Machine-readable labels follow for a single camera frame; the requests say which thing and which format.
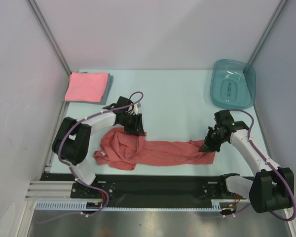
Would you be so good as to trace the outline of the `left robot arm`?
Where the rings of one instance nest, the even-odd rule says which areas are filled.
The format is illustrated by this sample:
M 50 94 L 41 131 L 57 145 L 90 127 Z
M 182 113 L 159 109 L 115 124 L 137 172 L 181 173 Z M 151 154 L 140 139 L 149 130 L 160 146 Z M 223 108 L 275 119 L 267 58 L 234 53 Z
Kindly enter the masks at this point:
M 94 182 L 95 173 L 86 159 L 90 137 L 106 127 L 121 125 L 126 134 L 145 136 L 142 114 L 138 112 L 140 100 L 120 96 L 116 103 L 101 109 L 100 112 L 76 120 L 66 117 L 58 129 L 52 144 L 52 152 L 60 163 L 66 165 L 75 180 L 83 184 L 81 191 L 89 198 L 98 194 L 99 186 Z

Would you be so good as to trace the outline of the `red t shirt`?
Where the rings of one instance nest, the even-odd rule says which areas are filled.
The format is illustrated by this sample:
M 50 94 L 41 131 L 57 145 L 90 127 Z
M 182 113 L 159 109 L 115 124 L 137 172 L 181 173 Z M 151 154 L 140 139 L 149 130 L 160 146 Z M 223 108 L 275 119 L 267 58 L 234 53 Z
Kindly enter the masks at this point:
M 101 139 L 100 150 L 93 158 L 98 165 L 119 170 L 134 170 L 136 165 L 175 166 L 213 164 L 215 152 L 205 153 L 199 149 L 203 140 L 188 142 L 147 141 L 145 136 L 127 134 L 123 128 L 108 131 Z

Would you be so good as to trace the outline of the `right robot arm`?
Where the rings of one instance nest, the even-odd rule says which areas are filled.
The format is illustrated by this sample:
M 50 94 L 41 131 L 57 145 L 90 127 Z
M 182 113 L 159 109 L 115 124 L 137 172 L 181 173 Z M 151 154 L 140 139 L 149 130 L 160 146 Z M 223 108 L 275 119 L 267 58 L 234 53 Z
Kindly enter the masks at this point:
M 219 152 L 221 145 L 228 142 L 243 157 L 254 178 L 249 180 L 239 174 L 224 176 L 218 185 L 218 193 L 229 198 L 234 193 L 248 199 L 255 212 L 270 212 L 287 208 L 293 209 L 290 221 L 296 216 L 294 196 L 294 173 L 290 168 L 282 168 L 271 157 L 262 152 L 254 143 L 251 135 L 253 125 L 235 121 L 230 110 L 214 114 L 215 126 L 208 128 L 201 152 Z

